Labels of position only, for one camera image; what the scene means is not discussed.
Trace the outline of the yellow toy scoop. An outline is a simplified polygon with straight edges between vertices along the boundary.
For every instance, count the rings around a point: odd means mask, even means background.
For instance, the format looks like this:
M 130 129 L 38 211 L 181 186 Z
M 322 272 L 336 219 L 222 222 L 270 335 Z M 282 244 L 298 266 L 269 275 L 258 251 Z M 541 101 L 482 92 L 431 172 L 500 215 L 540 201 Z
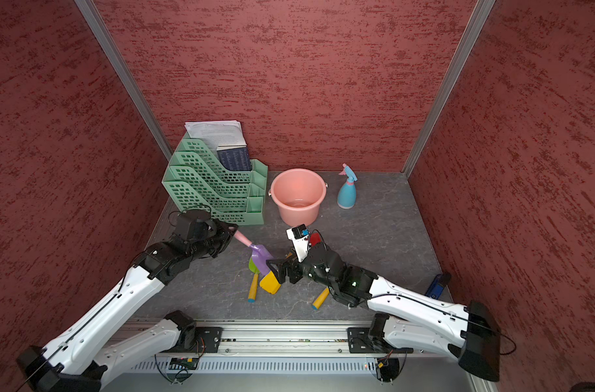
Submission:
M 293 252 L 289 252 L 285 255 L 285 257 L 283 259 L 281 259 L 281 260 L 287 261 L 286 262 L 286 271 L 291 270 L 292 264 L 293 264 L 295 258 L 296 258 L 295 254 Z M 260 281 L 260 287 L 272 295 L 274 295 L 278 292 L 278 290 L 281 288 L 281 285 L 282 284 L 278 283 L 276 277 L 271 272 Z

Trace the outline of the blue toy rake yellow handle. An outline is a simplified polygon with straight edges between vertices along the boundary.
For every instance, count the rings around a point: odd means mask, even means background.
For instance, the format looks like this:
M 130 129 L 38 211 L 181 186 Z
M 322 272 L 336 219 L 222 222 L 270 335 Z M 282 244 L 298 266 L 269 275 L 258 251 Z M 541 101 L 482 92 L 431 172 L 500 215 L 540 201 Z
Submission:
M 318 297 L 314 300 L 314 302 L 312 302 L 312 308 L 314 310 L 318 310 L 320 309 L 320 307 L 322 307 L 322 305 L 325 303 L 326 299 L 329 297 L 330 295 L 330 290 L 326 287 L 320 295 L 318 295 Z

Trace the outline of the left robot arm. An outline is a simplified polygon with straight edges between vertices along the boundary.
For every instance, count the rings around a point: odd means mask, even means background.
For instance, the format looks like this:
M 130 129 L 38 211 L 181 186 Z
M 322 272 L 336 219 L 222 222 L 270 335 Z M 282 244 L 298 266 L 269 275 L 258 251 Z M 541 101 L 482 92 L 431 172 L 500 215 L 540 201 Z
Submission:
M 111 348 L 106 343 L 193 261 L 224 252 L 237 230 L 206 210 L 181 213 L 170 237 L 140 252 L 93 308 L 45 346 L 29 346 L 18 356 L 25 385 L 34 391 L 100 391 L 151 355 L 196 349 L 196 323 L 181 311 Z

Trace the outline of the teal pink spray bottle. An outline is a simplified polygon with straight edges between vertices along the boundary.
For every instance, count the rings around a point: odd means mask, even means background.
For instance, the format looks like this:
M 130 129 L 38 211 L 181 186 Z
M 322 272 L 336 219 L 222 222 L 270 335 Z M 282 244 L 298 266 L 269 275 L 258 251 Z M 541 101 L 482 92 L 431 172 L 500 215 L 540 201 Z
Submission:
M 356 181 L 358 180 L 356 173 L 349 165 L 343 163 L 343 170 L 339 173 L 340 176 L 346 177 L 346 182 L 338 192 L 337 203 L 342 209 L 351 209 L 356 204 Z

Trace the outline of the green toy trowel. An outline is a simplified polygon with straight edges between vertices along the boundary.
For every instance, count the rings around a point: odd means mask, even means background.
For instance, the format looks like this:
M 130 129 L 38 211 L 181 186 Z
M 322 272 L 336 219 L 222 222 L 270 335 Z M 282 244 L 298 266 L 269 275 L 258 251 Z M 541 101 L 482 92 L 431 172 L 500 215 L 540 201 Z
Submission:
M 249 289 L 248 301 L 250 303 L 254 303 L 256 301 L 258 293 L 258 280 L 260 271 L 258 267 L 255 265 L 253 258 L 250 258 L 249 260 L 249 270 L 253 273 L 253 279 Z

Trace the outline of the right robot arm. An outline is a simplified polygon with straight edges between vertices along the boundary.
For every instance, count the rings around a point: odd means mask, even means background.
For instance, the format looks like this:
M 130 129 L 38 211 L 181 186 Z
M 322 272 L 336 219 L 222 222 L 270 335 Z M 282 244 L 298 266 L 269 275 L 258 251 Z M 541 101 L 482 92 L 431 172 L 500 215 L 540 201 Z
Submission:
M 311 247 L 303 258 L 289 253 L 270 260 L 267 266 L 282 284 L 310 279 L 325 285 L 333 299 L 349 308 L 363 307 L 388 319 L 378 339 L 396 348 L 395 319 L 416 323 L 431 331 L 433 346 L 458 361 L 470 374 L 500 381 L 501 342 L 505 337 L 490 309 L 476 301 L 469 305 L 440 302 L 393 284 L 372 271 L 344 262 L 322 243 Z

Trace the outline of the red toy spade wooden handle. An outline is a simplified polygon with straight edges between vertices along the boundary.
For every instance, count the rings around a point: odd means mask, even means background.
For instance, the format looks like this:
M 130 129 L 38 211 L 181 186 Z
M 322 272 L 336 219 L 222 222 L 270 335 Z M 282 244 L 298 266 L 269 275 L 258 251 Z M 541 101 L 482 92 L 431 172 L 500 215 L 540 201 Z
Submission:
M 315 246 L 321 242 L 322 242 L 321 236 L 317 231 L 310 233 L 310 235 L 309 235 L 309 246 L 310 247 Z

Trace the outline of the purple toy shovel pink handle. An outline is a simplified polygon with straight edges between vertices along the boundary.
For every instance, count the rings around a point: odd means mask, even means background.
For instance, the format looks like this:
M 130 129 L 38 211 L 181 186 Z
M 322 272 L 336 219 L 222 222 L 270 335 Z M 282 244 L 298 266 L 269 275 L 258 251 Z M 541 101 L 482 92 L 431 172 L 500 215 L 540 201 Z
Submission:
M 249 269 L 253 273 L 259 274 L 260 277 L 264 278 L 267 276 L 271 270 L 266 262 L 273 259 L 271 253 L 269 253 L 269 251 L 263 245 L 252 243 L 239 230 L 235 232 L 234 238 L 243 243 L 243 245 L 252 251 L 249 261 Z

